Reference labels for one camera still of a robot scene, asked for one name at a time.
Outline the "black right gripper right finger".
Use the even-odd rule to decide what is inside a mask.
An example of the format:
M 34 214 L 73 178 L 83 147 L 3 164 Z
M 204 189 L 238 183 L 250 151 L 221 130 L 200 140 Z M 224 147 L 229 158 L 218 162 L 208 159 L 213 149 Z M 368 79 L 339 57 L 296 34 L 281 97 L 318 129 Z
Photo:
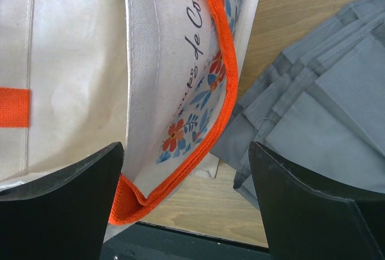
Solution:
M 251 175 L 273 259 L 384 259 L 384 194 L 334 181 L 259 142 Z

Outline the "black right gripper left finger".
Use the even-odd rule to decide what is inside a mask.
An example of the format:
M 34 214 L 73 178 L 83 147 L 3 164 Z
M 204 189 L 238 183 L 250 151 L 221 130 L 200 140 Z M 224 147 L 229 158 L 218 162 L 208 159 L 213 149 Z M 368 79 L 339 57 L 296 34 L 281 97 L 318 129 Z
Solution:
M 99 259 L 123 164 L 112 143 L 1 192 L 1 259 Z

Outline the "beige canvas tote bag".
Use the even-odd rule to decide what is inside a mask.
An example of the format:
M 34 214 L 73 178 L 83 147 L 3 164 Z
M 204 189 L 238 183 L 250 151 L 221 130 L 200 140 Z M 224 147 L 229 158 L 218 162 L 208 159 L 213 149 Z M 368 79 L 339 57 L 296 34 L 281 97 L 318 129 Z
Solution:
M 141 220 L 214 161 L 258 2 L 1 0 L 1 188 L 119 142 L 105 239 Z

